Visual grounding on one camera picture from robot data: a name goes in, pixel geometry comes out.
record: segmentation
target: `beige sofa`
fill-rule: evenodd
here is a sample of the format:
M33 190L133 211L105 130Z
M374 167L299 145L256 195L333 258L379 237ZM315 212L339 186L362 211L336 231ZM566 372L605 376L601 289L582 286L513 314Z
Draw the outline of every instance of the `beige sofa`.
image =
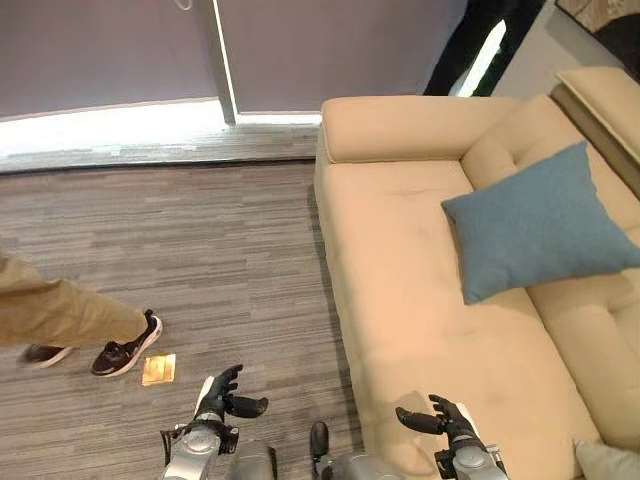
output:
M561 78L525 103L323 107L315 192L365 448L409 478L439 478L446 439L403 428L394 407L428 411L428 393L466 404L513 480L579 478L573 439L640 450L640 271L465 306L440 206L587 135L598 196L640 245L640 87L607 68Z

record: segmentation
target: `throw pillow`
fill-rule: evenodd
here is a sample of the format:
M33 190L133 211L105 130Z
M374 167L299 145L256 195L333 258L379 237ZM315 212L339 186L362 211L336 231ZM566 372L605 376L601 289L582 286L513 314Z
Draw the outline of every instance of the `throw pillow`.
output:
M640 267L591 181L586 142L442 202L462 251L464 302L515 287Z
M576 457L586 480L640 478L640 455L600 443L578 442Z

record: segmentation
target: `person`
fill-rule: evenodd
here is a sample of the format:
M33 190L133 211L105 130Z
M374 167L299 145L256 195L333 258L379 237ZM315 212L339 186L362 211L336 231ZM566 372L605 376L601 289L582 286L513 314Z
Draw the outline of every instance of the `person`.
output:
M45 368L74 347L107 342L91 373L129 371L162 334L162 321L67 280L44 280L16 257L0 253L0 346L28 344L23 365Z

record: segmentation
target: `sofa armrest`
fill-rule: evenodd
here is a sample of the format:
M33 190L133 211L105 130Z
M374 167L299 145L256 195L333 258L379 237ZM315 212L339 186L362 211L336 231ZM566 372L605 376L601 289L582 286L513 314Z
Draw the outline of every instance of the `sofa armrest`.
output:
M332 163L459 160L516 108L511 98L353 97L322 106Z

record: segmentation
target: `robotic arm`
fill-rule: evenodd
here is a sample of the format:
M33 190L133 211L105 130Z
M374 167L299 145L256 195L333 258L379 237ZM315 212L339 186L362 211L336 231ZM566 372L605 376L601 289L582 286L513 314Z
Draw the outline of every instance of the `robotic arm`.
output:
M401 407L396 408L396 415L400 423L416 432L447 434L449 449L435 453L440 476L458 480L508 480L499 449L482 443L458 406L438 395L429 395L429 400L439 412L436 416L409 412Z
M254 400L230 393L238 388L238 384L232 382L241 370L242 365L236 365L215 378L207 378L193 420L160 432L166 464L161 480L206 479L208 465L218 455L234 453L238 444L238 429L225 423L225 414L256 418L267 410L266 398ZM173 453L172 442L175 442Z

